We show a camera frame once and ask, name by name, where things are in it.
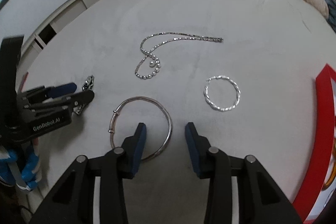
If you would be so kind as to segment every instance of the gray surface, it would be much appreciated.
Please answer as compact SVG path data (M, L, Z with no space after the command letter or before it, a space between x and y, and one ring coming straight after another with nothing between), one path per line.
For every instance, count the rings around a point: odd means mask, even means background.
M141 40L162 31L218 36L224 43L169 43L155 53L162 64L159 74L137 79ZM158 42L154 38L144 48ZM96 95L83 115L41 138L42 192L78 155L109 151L113 110L129 97L147 96L171 114L174 130L167 150L125 181L130 223L203 223L208 182L192 171L187 122L229 155L255 155L293 200L314 140L314 79L325 63L336 68L335 50L335 33L303 0L101 0L66 26L29 69L27 89L69 81L80 87L88 75L95 76ZM140 68L140 73L150 71L148 64ZM222 113L205 102L205 80L214 75L238 84L236 109ZM222 82L211 83L210 96L218 105L231 105L235 91ZM167 125L161 111L146 102L123 109L115 144L133 134L138 122L147 125L145 153L154 151ZM30 200L36 208L35 193Z

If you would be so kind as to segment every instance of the hand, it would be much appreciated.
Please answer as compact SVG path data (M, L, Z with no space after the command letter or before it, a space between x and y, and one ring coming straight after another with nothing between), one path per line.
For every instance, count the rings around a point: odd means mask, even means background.
M40 160L38 153L38 139L34 139L26 149L26 165L21 171L21 177L26 182L25 188L18 187L21 190L33 190L37 187L37 183L41 180ZM10 147L0 146L0 182L6 186L14 186L16 184L8 163L16 162L18 155L14 149Z

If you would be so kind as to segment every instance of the silver bangle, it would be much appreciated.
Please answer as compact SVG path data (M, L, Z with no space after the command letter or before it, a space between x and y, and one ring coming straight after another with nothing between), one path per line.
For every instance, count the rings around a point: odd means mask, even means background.
M236 101L235 103L230 106L230 107L219 107L217 105L215 105L209 98L209 95L208 95L208 88L209 88L209 84L210 84L210 81L213 80L213 79L223 79L223 80L227 80L229 81L236 89ZM218 111L221 111L221 112L225 112L225 111L229 111L229 110L232 110L234 109L238 104L239 104L239 100L240 100L240 90L237 86L237 84L235 82L233 82L229 77L226 77L224 75L219 75L219 76L213 76L213 77L210 77L209 79L206 80L208 83L207 85L205 86L205 90L204 90L204 96L205 96L205 100L206 102L215 110L218 110Z
M166 137L165 141L163 142L163 144L161 145L161 147L158 150L156 150L154 153L150 154L149 156L147 156L145 158L141 158L141 161L148 161L148 160L154 159L155 157L157 157L158 155L160 155L166 149L166 147L167 147L167 145L169 143L170 137L171 137L171 133L173 131L173 122L171 120L171 117L170 117L168 111L163 107L163 105L161 105L158 101L156 101L156 100L154 100L152 98L148 98L148 97L144 97L144 96L132 97L132 98L129 98L129 99L126 99L125 101L123 101L116 108L116 110L113 111L113 116L111 118L110 126L109 126L110 144L111 144L112 149L114 149L115 148L115 144L114 144L113 138L114 138L114 134L115 134L116 121L117 121L118 116L120 115L120 111L122 110L122 108L127 103L130 103L130 102L133 102L133 101L137 101L137 100L142 100L142 101L150 102L150 103L156 105L158 108L160 108L160 110L165 115L165 117L166 117L166 119L168 121L168 126L169 126L167 137Z

